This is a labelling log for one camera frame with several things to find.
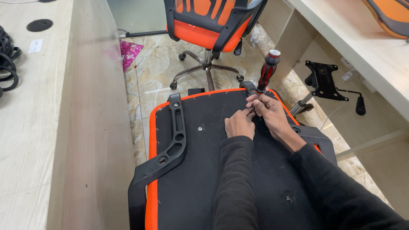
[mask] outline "black sleeve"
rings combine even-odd
[[[306,144],[288,159],[332,229],[409,229],[409,221],[329,162],[313,145]]]
[[[252,184],[253,141],[246,136],[220,144],[219,184],[213,207],[213,229],[258,229]]]

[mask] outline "floor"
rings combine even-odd
[[[167,34],[124,38],[124,40],[144,45],[134,63],[125,72],[135,163],[139,165],[145,162],[148,156],[150,112],[157,105],[166,102],[172,93],[179,92],[184,97],[187,96],[187,89],[189,88],[205,88],[208,91],[205,71],[197,71],[183,76],[178,80],[178,88],[175,91],[169,88],[175,74],[198,65],[189,56],[186,57],[185,61],[179,61],[178,55],[184,50],[190,50],[199,57],[203,57],[204,48],[182,40],[173,41]],[[239,70],[246,81],[257,82],[264,57],[273,47],[274,43],[261,25],[257,23],[251,34],[243,39],[240,56],[234,56],[233,52],[222,53],[218,60],[213,60],[213,63],[234,67]],[[211,70],[211,73],[216,90],[238,87],[235,74],[224,70]],[[294,71],[282,81],[271,82],[269,87],[277,90],[283,100],[291,105],[304,98],[308,93],[307,88]],[[311,99],[310,103],[315,108],[298,115],[297,120],[307,126],[323,127],[322,133],[332,140],[336,153],[350,149],[331,121],[328,119],[324,123],[327,116],[316,101]],[[390,206],[358,158],[353,157],[340,161],[338,166]]]

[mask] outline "hand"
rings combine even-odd
[[[246,136],[251,140],[254,138],[255,125],[252,122],[256,114],[252,109],[238,110],[231,118],[225,118],[227,138]]]
[[[271,136],[283,143],[287,149],[295,152],[306,144],[290,127],[281,102],[266,95],[261,95],[258,99],[257,95],[251,95],[246,100],[246,107],[254,106],[256,114],[264,118]]]

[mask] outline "orange mesh chair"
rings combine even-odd
[[[260,11],[262,1],[253,0],[247,6],[247,0],[164,0],[169,37],[205,48],[204,59],[188,50],[179,54],[181,61],[187,54],[200,65],[178,73],[170,88],[177,88],[180,77],[201,69],[206,71],[209,91],[214,90],[211,68],[234,72],[238,81],[244,80],[238,70],[211,62],[215,58],[218,59],[222,51],[234,50],[249,24],[250,17]]]

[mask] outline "chair seat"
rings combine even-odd
[[[237,43],[239,42],[240,37],[246,29],[249,21],[250,18],[247,19],[247,21],[245,21],[237,32],[230,38],[223,48],[224,52],[231,52],[234,50],[234,48],[236,48]],[[174,33],[177,38],[211,50],[213,49],[214,43],[220,35],[220,33],[190,25],[178,20],[175,20],[174,22]]]

